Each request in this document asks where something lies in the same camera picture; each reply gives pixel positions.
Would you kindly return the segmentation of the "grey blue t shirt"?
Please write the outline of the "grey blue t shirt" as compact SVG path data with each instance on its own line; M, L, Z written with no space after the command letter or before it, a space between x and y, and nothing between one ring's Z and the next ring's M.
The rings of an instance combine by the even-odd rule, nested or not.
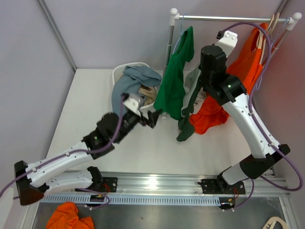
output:
M157 87L162 77L150 67L145 65L127 65L123 76L114 84L112 90L112 110L120 114L121 94L139 94L142 85L146 87Z

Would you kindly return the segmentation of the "dark green white t shirt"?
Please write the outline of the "dark green white t shirt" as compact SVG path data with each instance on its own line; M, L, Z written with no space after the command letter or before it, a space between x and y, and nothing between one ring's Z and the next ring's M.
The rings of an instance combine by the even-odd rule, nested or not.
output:
M185 96L183 97L183 106L181 108L181 119L178 121L178 129L180 131L176 138L178 142L186 141L195 132L195 127L191 124L189 118L192 114L198 113L206 98L206 93L202 91L202 87L198 84L200 75L201 70L197 65L194 70L183 78Z

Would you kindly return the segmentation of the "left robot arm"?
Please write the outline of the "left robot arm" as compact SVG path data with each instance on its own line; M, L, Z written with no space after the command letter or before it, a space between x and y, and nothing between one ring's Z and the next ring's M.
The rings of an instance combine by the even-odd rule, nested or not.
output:
M46 195L66 189L102 188L103 177L97 167L66 173L67 169L106 155L115 149L137 124L154 128L161 111L148 112L147 117L129 110L124 115L107 113L97 122L94 131L71 148L49 159L35 163L21 160L14 164L16 186L22 206L33 204Z

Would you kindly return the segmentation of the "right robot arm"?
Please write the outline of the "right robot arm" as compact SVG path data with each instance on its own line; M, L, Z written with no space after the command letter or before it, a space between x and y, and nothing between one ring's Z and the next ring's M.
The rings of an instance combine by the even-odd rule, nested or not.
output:
M233 118L250 148L250 155L217 176L217 188L228 193L238 182L256 179L290 153L287 144L272 137L262 120L249 109L249 95L237 76L226 72L226 54L216 45L201 49L199 84Z

